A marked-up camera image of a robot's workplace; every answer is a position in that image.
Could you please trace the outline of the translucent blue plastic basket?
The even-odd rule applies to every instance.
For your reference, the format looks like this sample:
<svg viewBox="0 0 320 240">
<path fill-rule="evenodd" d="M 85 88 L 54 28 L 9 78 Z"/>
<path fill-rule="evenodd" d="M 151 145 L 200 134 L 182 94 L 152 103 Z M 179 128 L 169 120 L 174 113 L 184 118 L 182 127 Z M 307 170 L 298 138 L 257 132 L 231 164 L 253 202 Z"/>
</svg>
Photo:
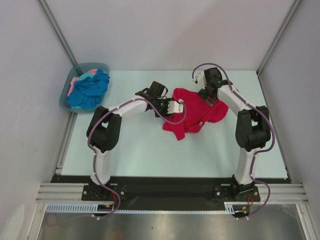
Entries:
<svg viewBox="0 0 320 240">
<path fill-rule="evenodd" d="M 93 112 L 102 104 L 110 82 L 110 69 L 104 63 L 75 65 L 67 76 L 59 104 L 70 112 Z"/>
</svg>

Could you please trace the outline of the light teal t shirt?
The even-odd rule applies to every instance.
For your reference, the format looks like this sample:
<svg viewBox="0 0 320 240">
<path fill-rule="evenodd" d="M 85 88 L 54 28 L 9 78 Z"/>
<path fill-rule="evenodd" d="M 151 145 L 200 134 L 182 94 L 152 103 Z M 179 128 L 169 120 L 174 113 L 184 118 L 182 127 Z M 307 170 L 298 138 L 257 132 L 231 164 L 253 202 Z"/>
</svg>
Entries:
<svg viewBox="0 0 320 240">
<path fill-rule="evenodd" d="M 82 74 L 82 75 L 79 76 L 79 77 L 76 77 L 76 76 L 75 76 L 75 77 L 71 80 L 71 82 L 70 82 L 70 88 L 69 88 L 69 92 L 68 92 L 67 96 L 69 96 L 69 95 L 73 92 L 73 90 L 74 90 L 74 83 L 75 83 L 75 82 L 77 82 L 77 81 L 83 81 L 84 79 L 86 79 L 86 78 L 88 78 L 88 77 L 92 78 L 94 75 L 95 75 L 95 74 L 92 74 L 91 72 L 86 72 L 86 73 Z"/>
</svg>

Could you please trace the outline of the left aluminium corner post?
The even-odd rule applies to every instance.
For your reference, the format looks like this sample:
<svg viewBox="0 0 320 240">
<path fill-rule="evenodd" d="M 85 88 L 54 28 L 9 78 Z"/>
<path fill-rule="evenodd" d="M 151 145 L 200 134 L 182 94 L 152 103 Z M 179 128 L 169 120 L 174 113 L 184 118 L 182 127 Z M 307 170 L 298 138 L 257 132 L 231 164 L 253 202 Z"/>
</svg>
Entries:
<svg viewBox="0 0 320 240">
<path fill-rule="evenodd" d="M 63 34 L 59 23 L 57 22 L 48 2 L 46 0 L 36 0 L 37 4 L 39 5 L 43 15 L 45 16 L 49 26 L 51 27 L 52 31 L 54 32 L 55 36 L 57 37 L 62 49 L 64 50 L 67 58 L 69 59 L 70 63 L 75 66 L 78 64 L 70 45 Z"/>
</svg>

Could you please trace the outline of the blue t shirt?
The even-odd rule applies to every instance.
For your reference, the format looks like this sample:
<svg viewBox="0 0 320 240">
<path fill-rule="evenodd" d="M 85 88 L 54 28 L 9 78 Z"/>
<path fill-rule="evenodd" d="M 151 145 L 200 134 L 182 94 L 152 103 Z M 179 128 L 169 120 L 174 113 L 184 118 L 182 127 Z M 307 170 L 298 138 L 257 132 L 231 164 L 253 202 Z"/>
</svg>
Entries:
<svg viewBox="0 0 320 240">
<path fill-rule="evenodd" d="M 77 81 L 73 86 L 73 92 L 67 96 L 65 102 L 74 110 L 89 111 L 98 107 L 108 90 L 110 76 L 102 69 L 97 68 L 97 73 L 92 77 Z"/>
</svg>

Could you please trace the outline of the aluminium corner post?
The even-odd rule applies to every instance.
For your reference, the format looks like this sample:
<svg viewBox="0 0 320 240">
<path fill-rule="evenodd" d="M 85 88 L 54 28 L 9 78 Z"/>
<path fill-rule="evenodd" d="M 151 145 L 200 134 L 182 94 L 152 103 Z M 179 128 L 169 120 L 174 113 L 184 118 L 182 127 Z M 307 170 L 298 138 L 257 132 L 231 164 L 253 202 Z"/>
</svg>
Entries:
<svg viewBox="0 0 320 240">
<path fill-rule="evenodd" d="M 267 49 L 259 67 L 257 68 L 256 74 L 258 77 L 262 74 L 263 70 L 265 69 L 266 65 L 270 61 L 274 51 L 277 49 L 280 41 L 282 40 L 286 30 L 288 29 L 289 25 L 291 24 L 293 18 L 295 17 L 300 5 L 302 4 L 303 0 L 294 0 L 292 5 L 290 6 L 287 14 L 285 15 L 282 23 L 280 24 L 279 29 L 277 30 L 269 48 Z"/>
<path fill-rule="evenodd" d="M 54 32 L 55 36 L 57 37 L 62 49 L 64 50 L 67 58 L 69 59 L 70 63 L 75 66 L 78 64 L 70 45 L 63 34 L 59 23 L 57 22 L 48 2 L 46 0 L 36 0 L 37 4 L 39 5 L 43 15 L 45 16 L 49 26 L 51 27 L 52 31 Z"/>
</svg>

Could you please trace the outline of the right aluminium corner post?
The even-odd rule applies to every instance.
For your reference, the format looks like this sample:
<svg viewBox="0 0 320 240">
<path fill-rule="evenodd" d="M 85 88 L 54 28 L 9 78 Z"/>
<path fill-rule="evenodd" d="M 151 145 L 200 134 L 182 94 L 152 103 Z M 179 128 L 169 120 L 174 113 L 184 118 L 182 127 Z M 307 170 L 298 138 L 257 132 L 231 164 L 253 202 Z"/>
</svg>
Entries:
<svg viewBox="0 0 320 240">
<path fill-rule="evenodd" d="M 274 51 L 277 49 L 280 41 L 282 40 L 286 30 L 288 29 L 289 25 L 291 24 L 293 18 L 295 17 L 300 5 L 302 4 L 303 0 L 294 0 L 292 5 L 290 6 L 287 14 L 285 15 L 282 23 L 280 24 L 279 29 L 277 30 L 269 48 L 267 49 L 259 67 L 257 68 L 256 74 L 258 77 L 262 74 L 263 70 L 265 69 L 266 65 L 270 61 Z"/>
</svg>

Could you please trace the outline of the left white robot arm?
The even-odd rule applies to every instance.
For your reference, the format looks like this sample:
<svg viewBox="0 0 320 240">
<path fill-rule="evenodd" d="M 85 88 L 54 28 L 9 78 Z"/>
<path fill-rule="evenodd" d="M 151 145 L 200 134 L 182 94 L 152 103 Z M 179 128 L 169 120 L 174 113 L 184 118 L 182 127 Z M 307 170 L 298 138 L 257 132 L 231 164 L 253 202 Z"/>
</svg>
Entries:
<svg viewBox="0 0 320 240">
<path fill-rule="evenodd" d="M 136 92 L 132 99 L 120 105 L 95 109 L 86 136 L 93 151 L 93 173 L 90 178 L 96 184 L 93 194 L 98 199 L 105 200 L 111 193 L 111 188 L 106 184 L 111 178 L 111 152 L 119 141 L 123 121 L 148 110 L 154 110 L 157 118 L 183 112 L 184 106 L 180 102 L 162 95 L 167 92 L 164 85 L 153 81 L 149 88 Z"/>
</svg>

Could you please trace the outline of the aluminium front rail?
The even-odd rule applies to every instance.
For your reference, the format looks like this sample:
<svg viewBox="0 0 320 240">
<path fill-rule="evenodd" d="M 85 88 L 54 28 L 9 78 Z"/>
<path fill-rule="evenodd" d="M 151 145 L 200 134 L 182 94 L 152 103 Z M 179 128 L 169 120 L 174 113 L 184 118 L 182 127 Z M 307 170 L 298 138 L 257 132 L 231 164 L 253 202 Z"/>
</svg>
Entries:
<svg viewBox="0 0 320 240">
<path fill-rule="evenodd" d="M 258 184 L 257 190 L 250 194 L 252 198 L 259 196 L 262 203 L 269 196 L 269 204 L 307 204 L 308 198 L 302 184 L 271 184 L 268 189 L 263 184 Z M 116 184 L 111 188 L 120 195 L 123 201 L 135 197 L 173 199 L 183 198 L 214 200 L 218 197 L 231 196 L 224 190 L 216 190 L 211 184 Z M 37 203 L 80 203 L 102 202 L 112 200 L 113 194 L 104 188 L 94 189 L 83 183 L 43 183 L 40 185 L 35 201 Z"/>
</svg>

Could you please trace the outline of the pink t shirt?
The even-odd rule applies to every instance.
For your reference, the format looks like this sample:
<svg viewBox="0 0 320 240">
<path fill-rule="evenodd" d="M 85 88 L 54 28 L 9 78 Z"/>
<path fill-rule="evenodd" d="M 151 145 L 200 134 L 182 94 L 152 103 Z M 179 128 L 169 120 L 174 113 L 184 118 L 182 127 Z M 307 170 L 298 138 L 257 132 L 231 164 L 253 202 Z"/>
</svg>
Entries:
<svg viewBox="0 0 320 240">
<path fill-rule="evenodd" d="M 70 82 L 70 88 L 69 88 L 69 91 L 68 91 L 68 94 L 67 96 L 69 96 L 73 90 L 74 90 L 74 84 L 77 82 L 77 81 L 83 81 L 85 78 L 87 77 L 90 77 L 92 78 L 96 73 L 97 73 L 98 69 L 97 68 L 94 68 L 94 69 L 91 69 L 85 73 L 83 73 L 81 76 L 79 77 L 74 77 L 71 82 Z"/>
</svg>

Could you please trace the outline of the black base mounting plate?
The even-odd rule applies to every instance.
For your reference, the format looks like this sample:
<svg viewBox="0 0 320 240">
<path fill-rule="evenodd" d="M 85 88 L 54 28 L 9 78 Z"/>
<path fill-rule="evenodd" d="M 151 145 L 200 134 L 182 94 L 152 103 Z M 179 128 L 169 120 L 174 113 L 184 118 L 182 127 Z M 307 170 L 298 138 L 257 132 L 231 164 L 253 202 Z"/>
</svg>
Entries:
<svg viewBox="0 0 320 240">
<path fill-rule="evenodd" d="M 231 178 L 113 176 L 105 186 L 89 176 L 54 175 L 61 187 L 79 186 L 83 202 L 109 202 L 127 211 L 218 211 L 223 204 L 261 204 L 271 189 L 290 185 L 289 178 L 260 178 L 248 189 L 236 187 Z"/>
</svg>

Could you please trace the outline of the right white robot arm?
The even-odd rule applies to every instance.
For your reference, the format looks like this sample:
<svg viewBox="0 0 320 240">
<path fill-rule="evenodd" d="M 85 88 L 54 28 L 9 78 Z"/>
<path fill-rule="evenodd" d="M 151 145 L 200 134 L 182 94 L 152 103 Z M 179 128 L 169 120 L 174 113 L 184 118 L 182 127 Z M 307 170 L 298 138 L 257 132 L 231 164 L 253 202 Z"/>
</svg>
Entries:
<svg viewBox="0 0 320 240">
<path fill-rule="evenodd" d="M 209 105 L 214 106 L 220 101 L 237 117 L 235 139 L 240 155 L 233 176 L 237 184 L 230 188 L 230 194 L 235 200 L 242 201 L 249 194 L 246 185 L 254 179 L 258 152 L 271 139 L 269 110 L 266 106 L 251 106 L 228 79 L 223 79 L 216 67 L 201 71 L 192 80 L 202 85 L 198 95 Z"/>
</svg>

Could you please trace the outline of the red t shirt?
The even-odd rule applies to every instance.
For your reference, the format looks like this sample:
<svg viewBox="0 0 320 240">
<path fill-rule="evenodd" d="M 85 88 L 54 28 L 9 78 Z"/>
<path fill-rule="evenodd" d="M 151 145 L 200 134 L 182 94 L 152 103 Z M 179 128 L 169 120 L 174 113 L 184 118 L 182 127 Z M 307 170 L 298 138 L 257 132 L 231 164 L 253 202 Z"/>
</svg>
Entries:
<svg viewBox="0 0 320 240">
<path fill-rule="evenodd" d="M 175 100 L 183 100 L 187 115 L 180 124 L 165 122 L 162 129 L 174 133 L 179 141 L 185 138 L 186 133 L 198 133 L 207 122 L 217 123 L 221 121 L 229 110 L 228 106 L 220 100 L 217 100 L 213 106 L 210 106 L 198 96 L 197 92 L 184 88 L 175 88 L 172 97 Z"/>
</svg>

